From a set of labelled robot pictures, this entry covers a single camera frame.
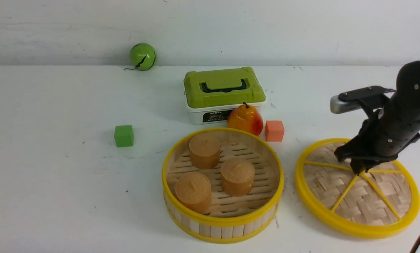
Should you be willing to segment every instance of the box label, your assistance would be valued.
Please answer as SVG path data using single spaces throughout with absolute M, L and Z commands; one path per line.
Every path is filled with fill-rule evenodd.
M 227 120 L 232 111 L 233 109 L 226 111 L 207 112 L 202 116 L 202 122 L 218 122 Z

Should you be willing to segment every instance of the cylindrical block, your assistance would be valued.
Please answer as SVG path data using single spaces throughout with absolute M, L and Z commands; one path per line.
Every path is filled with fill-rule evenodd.
M 196 213 L 205 213 L 211 205 L 210 180 L 199 172 L 187 173 L 175 186 L 177 199 Z
M 221 188 L 234 197 L 244 196 L 252 190 L 255 169 L 244 158 L 232 158 L 221 165 Z
M 189 149 L 190 161 L 196 168 L 211 169 L 219 163 L 221 141 L 215 135 L 202 133 L 194 136 L 190 141 Z

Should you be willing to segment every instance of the white wall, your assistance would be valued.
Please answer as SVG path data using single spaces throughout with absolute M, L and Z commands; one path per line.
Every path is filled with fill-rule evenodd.
M 400 65 L 420 0 L 0 0 L 0 64 Z

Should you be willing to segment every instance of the orange cube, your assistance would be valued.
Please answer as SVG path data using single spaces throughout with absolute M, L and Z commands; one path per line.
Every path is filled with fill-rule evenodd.
M 282 141 L 284 139 L 285 129 L 281 120 L 267 120 L 265 127 L 266 141 Z

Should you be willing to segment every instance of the bamboo steamer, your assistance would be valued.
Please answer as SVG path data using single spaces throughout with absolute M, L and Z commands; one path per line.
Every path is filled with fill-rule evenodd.
M 297 191 L 319 219 L 345 234 L 364 239 L 392 237 L 416 218 L 417 186 L 398 161 L 359 176 L 334 150 L 348 139 L 327 139 L 308 147 L 296 166 Z
M 221 142 L 220 160 L 211 169 L 200 170 L 190 161 L 189 142 L 202 133 Z M 231 158 L 249 160 L 255 168 L 252 190 L 234 197 L 221 188 L 221 164 Z M 204 174 L 211 182 L 212 202 L 206 213 L 186 208 L 175 196 L 178 179 L 190 172 Z M 162 170 L 165 204 L 172 220 L 189 235 L 211 243 L 247 240 L 271 223 L 284 189 L 284 170 L 273 149 L 262 139 L 232 128 L 210 128 L 192 133 L 176 143 Z

